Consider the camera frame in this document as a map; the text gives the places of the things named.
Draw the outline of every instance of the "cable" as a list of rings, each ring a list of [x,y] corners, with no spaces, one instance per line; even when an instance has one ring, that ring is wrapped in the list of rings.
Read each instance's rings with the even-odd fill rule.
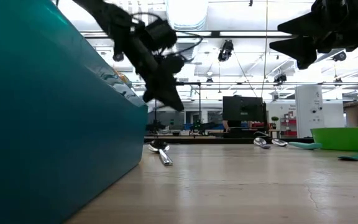
[[[248,78],[247,78],[247,75],[246,75],[246,73],[244,72],[244,70],[242,69],[242,66],[241,66],[240,61],[239,61],[239,57],[237,57],[237,55],[236,55],[236,53],[235,53],[234,51],[233,51],[233,54],[234,54],[234,56],[236,56],[237,63],[239,64],[239,66],[240,66],[240,68],[241,68],[241,71],[242,71],[242,74],[243,74],[243,76],[244,76],[244,77],[246,78],[246,80],[247,80],[247,83],[248,83],[249,86],[251,87],[251,90],[254,92],[255,96],[258,97],[258,95],[256,95],[256,92],[255,92],[255,90],[254,90],[254,87],[252,87],[252,85],[249,83]]]
[[[218,93],[221,93],[221,62],[218,62],[219,65],[219,91]]]
[[[140,20],[140,19],[138,19],[138,18],[134,18],[134,16],[137,16],[137,15],[149,15],[149,16],[154,16],[154,17],[157,18],[157,19],[161,19],[161,17],[160,17],[159,15],[154,14],[154,13],[151,13],[151,12],[137,12],[137,13],[131,14],[131,17],[132,17],[133,19]]]
[[[264,80],[262,82],[262,92],[260,94],[260,97],[263,98],[264,95],[264,86],[265,86],[265,79],[266,79],[266,61],[267,61],[267,24],[269,21],[269,0],[266,0],[266,38],[265,38],[265,65],[264,65]]]

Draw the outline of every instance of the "teal spoon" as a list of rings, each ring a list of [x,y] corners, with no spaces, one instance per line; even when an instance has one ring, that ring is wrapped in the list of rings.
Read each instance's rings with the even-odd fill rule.
[[[342,159],[344,161],[358,161],[358,154],[354,156],[338,156],[338,159]]]
[[[302,142],[289,142],[288,145],[299,147],[306,150],[315,150],[321,148],[323,145],[320,143],[302,143]]]

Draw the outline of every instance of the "spotlight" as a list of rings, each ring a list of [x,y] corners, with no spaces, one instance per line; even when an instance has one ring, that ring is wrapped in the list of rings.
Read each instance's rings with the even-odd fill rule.
[[[231,52],[234,50],[234,46],[231,40],[225,40],[221,48],[221,51],[218,55],[218,60],[220,62],[225,62],[229,60]]]
[[[287,81],[287,76],[284,73],[276,75],[274,77],[274,82],[275,83],[283,83],[283,82],[286,82],[286,81]]]
[[[112,56],[112,59],[115,61],[115,62],[121,62],[124,60],[124,54],[123,53],[119,53],[119,54],[114,54]]]
[[[214,80],[212,80],[212,78],[211,78],[211,77],[209,77],[209,78],[207,78],[207,79],[206,79],[206,82],[208,82],[208,83],[212,83],[212,82],[214,82]]]
[[[334,83],[342,83],[342,78],[336,78],[335,77],[335,80],[334,80]]]
[[[333,57],[333,60],[334,60],[334,62],[337,62],[337,61],[342,62],[342,61],[345,61],[346,57],[347,57],[346,53],[345,53],[345,52],[341,52],[341,53],[335,55],[335,56]]]

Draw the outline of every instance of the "red object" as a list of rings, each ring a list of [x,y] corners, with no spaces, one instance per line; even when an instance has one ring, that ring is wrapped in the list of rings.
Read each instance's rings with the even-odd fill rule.
[[[282,122],[282,124],[296,124],[296,119],[287,119],[288,122]]]
[[[264,125],[264,123],[253,123],[253,124],[251,124],[251,126],[263,126]]]
[[[297,136],[298,133],[297,133],[297,131],[288,130],[288,131],[284,131],[284,135],[286,135],[286,136]]]

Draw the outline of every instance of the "wire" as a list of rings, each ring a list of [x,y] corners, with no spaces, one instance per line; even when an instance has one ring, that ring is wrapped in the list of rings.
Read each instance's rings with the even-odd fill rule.
[[[240,61],[239,61],[239,57],[237,57],[237,55],[236,55],[236,53],[235,53],[234,51],[233,51],[233,53],[234,53],[234,56],[236,56],[237,63],[239,64],[239,66],[240,66],[240,68],[241,68],[241,71],[242,71],[243,76],[246,78],[247,83],[248,83],[249,86],[251,87],[251,90],[254,92],[255,96],[258,97],[258,95],[256,95],[256,92],[255,92],[255,90],[254,90],[254,87],[252,87],[252,85],[249,83],[248,78],[247,78],[247,75],[246,75],[246,73],[244,72],[244,70],[242,69],[242,66],[241,66]]]
[[[260,97],[263,98],[264,95],[264,86],[265,86],[265,79],[266,79],[266,61],[267,61],[267,28],[269,23],[269,0],[266,0],[266,38],[265,38],[265,65],[264,65],[264,80],[262,82],[262,92]]]
[[[159,15],[154,14],[154,13],[151,13],[151,12],[137,12],[137,13],[131,14],[131,17],[132,17],[133,19],[140,20],[140,19],[138,19],[138,18],[134,18],[134,16],[137,16],[137,15],[149,15],[149,16],[154,16],[154,17],[157,18],[157,19],[161,19],[161,17],[160,17]]]
[[[221,62],[218,62],[219,65],[219,91],[218,93],[221,93]]]
[[[200,43],[202,43],[202,41],[204,40],[204,37],[202,37],[202,36],[200,36],[198,34],[192,34],[192,33],[185,32],[185,31],[180,31],[180,30],[176,30],[176,32],[181,32],[183,34],[192,35],[192,36],[195,36],[196,38],[200,38],[200,40],[197,43],[195,43],[194,45],[192,45],[192,46],[190,46],[190,47],[188,47],[186,49],[183,49],[183,50],[180,50],[178,52],[171,53],[171,54],[181,54],[181,53],[183,53],[183,52],[185,52],[187,50],[193,49],[193,48],[197,47]]]
[[[140,19],[134,17],[134,16],[136,16],[136,15],[150,15],[150,16],[154,16],[154,17],[157,18],[157,19],[162,20],[159,15],[154,14],[154,13],[151,13],[151,12],[137,12],[137,13],[131,14],[131,17],[132,17],[133,19],[136,19],[136,20],[138,20],[138,21],[141,21]],[[186,49],[180,50],[180,51],[178,51],[178,52],[173,52],[173,53],[170,53],[170,54],[168,54],[168,55],[181,54],[181,53],[183,53],[183,52],[185,52],[185,51],[187,51],[187,50],[190,50],[190,49],[193,49],[193,48],[197,47],[197,46],[198,46],[200,43],[202,43],[202,41],[204,40],[204,38],[203,38],[202,36],[198,35],[198,34],[192,34],[192,33],[185,32],[185,31],[181,31],[181,30],[175,30],[175,32],[181,32],[181,33],[183,33],[183,34],[192,35],[192,36],[194,36],[194,37],[196,37],[196,38],[200,38],[200,40],[199,40],[197,43],[195,43],[194,45],[192,45],[192,46],[190,46],[190,47],[188,47],[188,48],[186,48]]]

